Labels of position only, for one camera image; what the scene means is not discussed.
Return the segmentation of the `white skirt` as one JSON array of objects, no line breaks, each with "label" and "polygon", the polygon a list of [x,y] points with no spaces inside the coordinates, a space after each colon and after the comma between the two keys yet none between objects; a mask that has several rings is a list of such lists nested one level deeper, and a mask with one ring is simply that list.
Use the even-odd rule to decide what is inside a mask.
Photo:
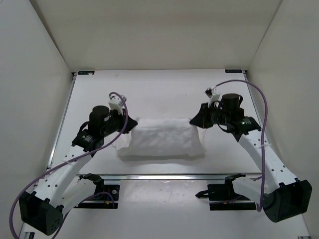
[{"label": "white skirt", "polygon": [[206,153],[205,130],[191,125],[188,118],[137,118],[137,122],[112,144],[122,160],[192,160]]}]

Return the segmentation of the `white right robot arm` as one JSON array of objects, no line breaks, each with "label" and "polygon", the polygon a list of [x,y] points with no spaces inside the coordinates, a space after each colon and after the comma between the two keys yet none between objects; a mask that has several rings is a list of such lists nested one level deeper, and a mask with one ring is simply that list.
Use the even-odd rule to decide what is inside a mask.
[{"label": "white right robot arm", "polygon": [[312,193],[311,184],[308,180],[299,180],[276,155],[262,136],[262,128],[240,107],[243,97],[239,94],[206,94],[209,101],[201,104],[190,124],[203,129],[217,125],[232,134],[262,172],[259,180],[249,179],[243,173],[226,177],[225,197],[233,200],[241,195],[261,203],[266,216],[275,223],[305,213]]}]

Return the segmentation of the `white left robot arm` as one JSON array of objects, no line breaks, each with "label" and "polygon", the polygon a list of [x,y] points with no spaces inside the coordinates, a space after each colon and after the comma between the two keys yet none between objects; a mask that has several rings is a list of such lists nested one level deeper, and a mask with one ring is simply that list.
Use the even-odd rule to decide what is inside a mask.
[{"label": "white left robot arm", "polygon": [[65,216],[76,205],[88,197],[101,197],[104,194],[102,177],[78,173],[104,145],[106,137],[115,132],[127,134],[137,124],[124,108],[93,107],[89,120],[80,126],[71,142],[66,163],[50,172],[33,192],[24,192],[19,197],[22,221],[50,236],[61,228]]}]

